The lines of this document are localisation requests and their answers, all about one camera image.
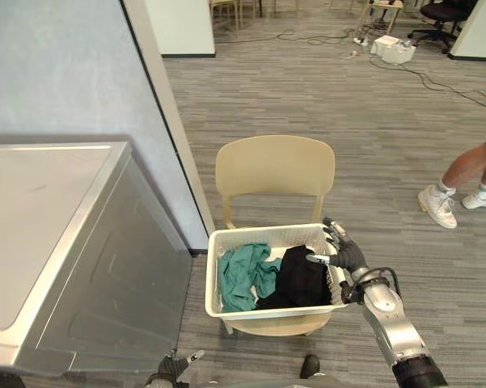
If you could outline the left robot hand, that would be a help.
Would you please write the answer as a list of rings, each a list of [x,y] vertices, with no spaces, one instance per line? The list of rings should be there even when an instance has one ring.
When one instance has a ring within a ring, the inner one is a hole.
[[[198,350],[189,356],[178,358],[173,352],[171,355],[165,356],[160,362],[156,378],[170,382],[172,387],[189,387],[188,383],[179,382],[178,378],[192,363],[199,361],[204,355],[204,350]]]

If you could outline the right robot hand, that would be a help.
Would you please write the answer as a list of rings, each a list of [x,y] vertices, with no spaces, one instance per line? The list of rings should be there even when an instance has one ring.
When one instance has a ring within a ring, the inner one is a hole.
[[[338,221],[325,217],[323,219],[323,232],[326,242],[334,252],[330,254],[308,254],[306,255],[308,261],[343,268],[350,273],[367,267],[365,256],[360,247],[349,237],[347,231]]]

